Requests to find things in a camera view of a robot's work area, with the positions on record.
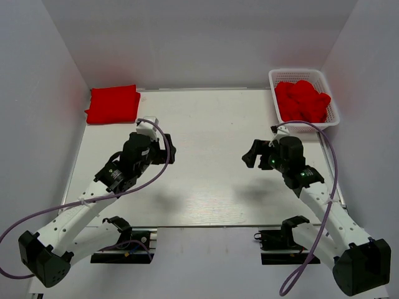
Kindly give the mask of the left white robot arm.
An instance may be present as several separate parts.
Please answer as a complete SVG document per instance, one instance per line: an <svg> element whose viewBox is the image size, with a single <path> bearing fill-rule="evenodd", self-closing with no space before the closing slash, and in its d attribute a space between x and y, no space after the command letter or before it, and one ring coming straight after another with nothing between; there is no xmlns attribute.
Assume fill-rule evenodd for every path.
<svg viewBox="0 0 399 299"><path fill-rule="evenodd" d="M107 247L128 247L132 241L129 223L119 217L104 218L93 233L82 231L121 193L136 185L150 165L172 164L176 148L165 135L165 149L156 136L130 133L123 149L114 153L80 196L79 205L64 209L53 221L18 239L22 263L46 288L57 285L71 266Z"/></svg>

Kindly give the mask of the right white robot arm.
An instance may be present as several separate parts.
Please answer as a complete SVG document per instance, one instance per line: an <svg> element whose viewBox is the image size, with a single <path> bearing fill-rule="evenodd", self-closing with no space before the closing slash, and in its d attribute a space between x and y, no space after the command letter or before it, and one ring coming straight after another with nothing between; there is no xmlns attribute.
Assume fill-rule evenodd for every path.
<svg viewBox="0 0 399 299"><path fill-rule="evenodd" d="M337 286L347 296L358 295L390 281L391 248L384 239L374 239L330 198L322 175L305 162L300 139L254 140L242 157L248 168L259 159L259 168L282 174L285 185L321 221L316 229L304 216L282 221L280 242L287 248L307 249L328 268Z"/></svg>

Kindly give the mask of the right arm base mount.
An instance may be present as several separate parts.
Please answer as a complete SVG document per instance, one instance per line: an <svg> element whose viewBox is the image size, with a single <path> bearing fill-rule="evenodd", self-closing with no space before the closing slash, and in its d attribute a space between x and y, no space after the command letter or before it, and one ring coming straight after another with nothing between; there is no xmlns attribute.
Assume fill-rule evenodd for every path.
<svg viewBox="0 0 399 299"><path fill-rule="evenodd" d="M293 228L299 224L309 224L304 216L284 220L279 229L259 230L254 234L261 248L262 265L301 265L308 256L307 247L294 242Z"/></svg>

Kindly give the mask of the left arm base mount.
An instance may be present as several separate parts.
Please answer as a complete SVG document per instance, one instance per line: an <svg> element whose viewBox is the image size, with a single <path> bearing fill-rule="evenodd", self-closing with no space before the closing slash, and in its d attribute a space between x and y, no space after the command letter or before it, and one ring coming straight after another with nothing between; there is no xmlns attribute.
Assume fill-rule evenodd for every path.
<svg viewBox="0 0 399 299"><path fill-rule="evenodd" d="M108 249L94 253L91 264L150 264L155 255L157 230L132 227L125 219L104 218L103 224L117 228L118 240Z"/></svg>

